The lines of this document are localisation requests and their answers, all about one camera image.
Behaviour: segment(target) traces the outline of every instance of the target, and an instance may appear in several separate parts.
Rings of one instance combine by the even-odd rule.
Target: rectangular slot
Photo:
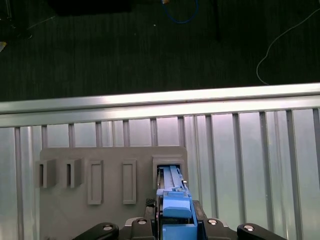
[[[42,188],[44,186],[44,165],[39,165],[39,187]]]
[[[137,166],[136,160],[124,160],[122,163],[123,204],[137,202]]]
[[[71,164],[66,165],[66,185],[69,187],[71,184]]]
[[[56,160],[43,160],[36,165],[36,185],[38,188],[50,188],[56,185]]]
[[[103,161],[91,160],[88,167],[88,204],[100,205],[103,202]]]
[[[81,159],[67,160],[64,163],[63,187],[76,188],[82,183]]]

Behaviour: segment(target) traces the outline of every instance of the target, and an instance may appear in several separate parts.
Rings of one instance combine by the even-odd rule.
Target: dark carpet floor
[[[317,0],[212,0],[176,24],[158,1],[131,12],[56,16],[45,0],[15,0],[15,17],[32,38],[0,52],[0,101],[258,86],[256,66],[282,32],[320,8]],[[178,19],[193,0],[171,0]],[[320,11],[271,48],[260,67],[270,85],[320,81]]]

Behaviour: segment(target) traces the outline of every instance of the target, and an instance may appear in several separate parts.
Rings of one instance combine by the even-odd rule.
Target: screw
[[[243,228],[248,230],[249,232],[252,232],[254,230],[254,227],[250,225],[245,225]]]
[[[110,226],[110,225],[106,225],[103,228],[103,230],[105,230],[105,231],[110,231],[111,229],[112,229],[112,226]]]
[[[146,223],[147,223],[147,221],[144,219],[138,220],[138,224],[146,224]]]
[[[208,221],[208,223],[210,223],[211,225],[216,225],[217,224],[217,221],[216,220],[213,220],[213,219],[210,219]]]

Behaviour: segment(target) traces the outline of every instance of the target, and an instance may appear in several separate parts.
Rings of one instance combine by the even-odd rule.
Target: metal frame
[[[320,106],[320,83],[0,102],[0,127]]]

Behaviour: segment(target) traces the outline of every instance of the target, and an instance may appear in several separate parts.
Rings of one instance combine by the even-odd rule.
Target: slot
[[[66,185],[67,187],[71,185],[71,164],[66,165]]]
[[[39,164],[39,186],[42,188],[44,186],[44,165]]]

